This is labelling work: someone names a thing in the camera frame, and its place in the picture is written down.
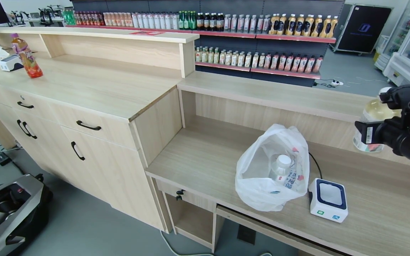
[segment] checkout counter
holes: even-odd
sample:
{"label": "checkout counter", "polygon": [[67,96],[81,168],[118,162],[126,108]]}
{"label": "checkout counter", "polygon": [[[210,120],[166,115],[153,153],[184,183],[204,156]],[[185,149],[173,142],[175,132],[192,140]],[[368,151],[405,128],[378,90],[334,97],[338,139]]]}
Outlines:
{"label": "checkout counter", "polygon": [[[198,34],[0,28],[0,45],[15,32],[44,76],[0,70],[0,120],[44,170],[212,251],[230,219],[313,255],[410,256],[410,160],[352,144],[370,97],[195,71]],[[343,223],[307,196],[280,212],[240,200],[236,163],[273,123],[296,126],[345,186]]]}

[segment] white device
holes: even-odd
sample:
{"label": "white device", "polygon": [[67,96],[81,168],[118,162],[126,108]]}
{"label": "white device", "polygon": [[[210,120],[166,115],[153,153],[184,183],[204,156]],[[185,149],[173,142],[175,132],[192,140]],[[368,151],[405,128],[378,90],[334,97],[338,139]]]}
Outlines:
{"label": "white device", "polygon": [[347,217],[346,190],[343,185],[316,178],[309,185],[308,194],[311,214],[339,223]]}
{"label": "white device", "polygon": [[23,64],[21,63],[20,58],[18,58],[18,55],[13,54],[3,60],[0,60],[0,68],[3,71],[14,71],[23,68]]}

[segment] plastic bag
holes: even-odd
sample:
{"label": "plastic bag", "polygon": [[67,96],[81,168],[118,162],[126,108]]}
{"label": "plastic bag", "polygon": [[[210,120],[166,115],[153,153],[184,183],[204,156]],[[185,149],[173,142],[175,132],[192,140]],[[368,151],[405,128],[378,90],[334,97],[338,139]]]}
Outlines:
{"label": "plastic bag", "polygon": [[[268,178],[272,163],[280,154],[292,164],[284,183]],[[235,188],[241,200],[259,211],[281,211],[287,201],[308,190],[308,144],[295,126],[274,124],[238,160]]]}

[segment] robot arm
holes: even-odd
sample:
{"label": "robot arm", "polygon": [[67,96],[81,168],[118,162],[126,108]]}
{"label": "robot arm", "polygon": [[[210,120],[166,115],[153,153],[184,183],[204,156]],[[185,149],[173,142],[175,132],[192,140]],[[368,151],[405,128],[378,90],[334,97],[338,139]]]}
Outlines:
{"label": "robot arm", "polygon": [[410,85],[391,88],[381,94],[380,99],[390,109],[401,109],[401,117],[371,123],[356,121],[355,127],[362,134],[362,142],[385,144],[394,154],[410,160]]}

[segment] logo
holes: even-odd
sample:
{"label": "logo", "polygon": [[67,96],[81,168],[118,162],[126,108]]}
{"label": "logo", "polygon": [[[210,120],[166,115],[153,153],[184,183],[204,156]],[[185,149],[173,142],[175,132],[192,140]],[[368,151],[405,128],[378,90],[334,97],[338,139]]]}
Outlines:
{"label": "logo", "polygon": [[368,32],[369,28],[371,28],[370,24],[363,23],[363,24],[360,25],[360,28],[358,28],[358,31]]}

